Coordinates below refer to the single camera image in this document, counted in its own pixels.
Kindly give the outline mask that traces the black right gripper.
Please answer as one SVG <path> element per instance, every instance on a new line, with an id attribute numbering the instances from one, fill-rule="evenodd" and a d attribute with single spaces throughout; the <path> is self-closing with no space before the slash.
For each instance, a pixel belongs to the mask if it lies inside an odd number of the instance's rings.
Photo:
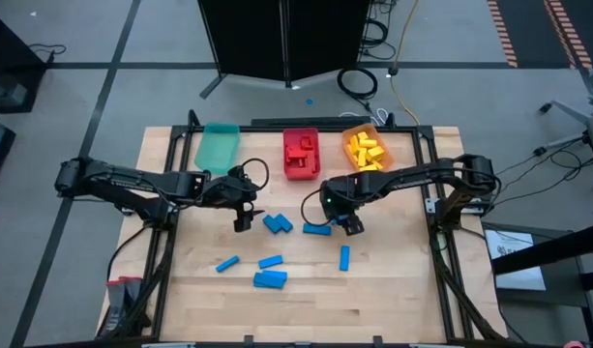
<path id="1" fill-rule="evenodd" d="M 359 174 L 334 177 L 320 185 L 320 198 L 324 216 L 327 219 L 344 219 L 347 236 L 362 233 L 365 228 L 356 215 L 351 215 L 359 206 L 367 202 L 368 196 L 360 191 Z"/>

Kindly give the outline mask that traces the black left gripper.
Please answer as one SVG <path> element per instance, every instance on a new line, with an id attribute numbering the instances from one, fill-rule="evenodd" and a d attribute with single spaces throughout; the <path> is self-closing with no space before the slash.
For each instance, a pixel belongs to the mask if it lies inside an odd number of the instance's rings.
<path id="1" fill-rule="evenodd" d="M 213 179 L 204 185 L 200 206 L 203 208 L 232 209 L 236 212 L 233 229 L 241 233 L 251 229 L 253 217 L 264 213 L 245 204 L 256 199 L 258 186 L 245 173 L 243 165 L 236 165 L 225 176 Z"/>

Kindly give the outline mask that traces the teal plastic bin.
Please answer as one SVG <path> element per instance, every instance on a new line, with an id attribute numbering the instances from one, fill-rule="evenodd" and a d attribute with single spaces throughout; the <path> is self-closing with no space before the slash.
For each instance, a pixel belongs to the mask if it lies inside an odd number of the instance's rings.
<path id="1" fill-rule="evenodd" d="M 194 158 L 195 165 L 213 174 L 226 174 L 233 167 L 240 144 L 240 127 L 228 123 L 209 123 Z"/>

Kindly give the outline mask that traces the orange plastic bin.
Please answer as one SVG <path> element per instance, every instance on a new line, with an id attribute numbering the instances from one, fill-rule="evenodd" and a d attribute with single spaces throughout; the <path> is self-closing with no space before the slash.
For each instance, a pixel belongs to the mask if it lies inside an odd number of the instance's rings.
<path id="1" fill-rule="evenodd" d="M 360 126 L 345 130 L 341 134 L 341 139 L 342 139 L 341 149 L 344 151 L 351 167 L 357 171 L 360 171 L 359 169 L 361 168 L 358 166 L 358 163 L 357 163 L 358 153 L 356 155 L 353 155 L 350 152 L 350 146 L 349 146 L 350 137 L 352 135 L 357 136 L 357 133 L 361 132 L 361 131 L 364 131 L 370 139 L 376 139 L 378 146 L 382 147 L 385 151 L 384 157 L 381 161 L 375 161 L 375 160 L 369 161 L 368 165 L 376 164 L 377 166 L 380 167 L 380 170 L 390 169 L 392 164 L 394 163 L 394 159 L 393 159 L 392 155 L 390 154 L 390 151 L 389 151 L 388 147 L 386 146 L 382 136 L 378 132 L 378 128 L 372 124 L 360 125 Z"/>

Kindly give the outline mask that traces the red plastic bin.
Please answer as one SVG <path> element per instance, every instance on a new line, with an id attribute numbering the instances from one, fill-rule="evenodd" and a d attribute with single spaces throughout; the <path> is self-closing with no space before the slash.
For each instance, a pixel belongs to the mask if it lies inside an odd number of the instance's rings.
<path id="1" fill-rule="evenodd" d="M 307 152 L 315 151 L 318 158 L 319 172 L 311 173 L 308 164 L 308 157 L 306 158 L 305 167 L 287 167 L 285 165 L 285 149 L 287 147 L 301 148 L 301 138 L 307 136 L 313 143 L 312 150 L 305 150 Z M 288 180 L 291 181 L 305 181 L 314 180 L 318 177 L 321 171 L 320 165 L 320 151 L 319 151 L 319 139 L 318 130 L 316 128 L 304 128 L 304 129 L 287 129 L 282 133 L 283 137 L 283 171 Z"/>

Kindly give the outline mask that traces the white paper sheet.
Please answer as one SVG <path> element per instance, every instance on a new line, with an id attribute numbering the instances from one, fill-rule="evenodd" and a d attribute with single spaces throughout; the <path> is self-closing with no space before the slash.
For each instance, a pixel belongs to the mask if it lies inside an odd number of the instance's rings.
<path id="1" fill-rule="evenodd" d="M 531 234 L 490 228 L 485 238 L 497 290 L 547 290 L 542 268 L 530 263 L 524 252 L 536 245 Z"/>

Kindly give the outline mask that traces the black fabric partition panel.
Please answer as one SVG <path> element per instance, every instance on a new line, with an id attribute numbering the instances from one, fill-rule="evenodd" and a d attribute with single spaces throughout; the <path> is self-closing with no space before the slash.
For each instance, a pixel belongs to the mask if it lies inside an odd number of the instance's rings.
<path id="1" fill-rule="evenodd" d="M 290 80 L 356 65 L 371 0 L 284 1 Z"/>
<path id="2" fill-rule="evenodd" d="M 197 0 L 218 78 L 284 81 L 281 0 Z"/>

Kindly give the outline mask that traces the black beam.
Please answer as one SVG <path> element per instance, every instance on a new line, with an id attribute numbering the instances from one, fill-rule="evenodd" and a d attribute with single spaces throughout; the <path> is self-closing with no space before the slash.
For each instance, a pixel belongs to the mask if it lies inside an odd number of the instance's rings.
<path id="1" fill-rule="evenodd" d="M 593 226 L 549 240 L 492 261 L 496 275 L 505 275 L 593 252 Z"/>

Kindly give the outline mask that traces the black cabinet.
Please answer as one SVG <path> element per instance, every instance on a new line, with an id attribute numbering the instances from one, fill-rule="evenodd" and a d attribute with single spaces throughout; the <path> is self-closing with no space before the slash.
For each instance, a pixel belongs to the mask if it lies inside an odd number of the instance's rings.
<path id="1" fill-rule="evenodd" d="M 0 19 L 0 113 L 30 112 L 46 68 L 46 62 Z"/>

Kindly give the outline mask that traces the grey and red bracket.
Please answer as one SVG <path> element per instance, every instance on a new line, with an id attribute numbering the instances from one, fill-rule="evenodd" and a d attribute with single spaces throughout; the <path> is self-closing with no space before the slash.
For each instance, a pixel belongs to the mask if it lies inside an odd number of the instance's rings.
<path id="1" fill-rule="evenodd" d="M 141 284 L 141 277 L 131 276 L 120 276 L 117 280 L 106 283 L 109 308 L 101 335 L 111 333 L 126 319 L 128 311 L 138 298 Z"/>

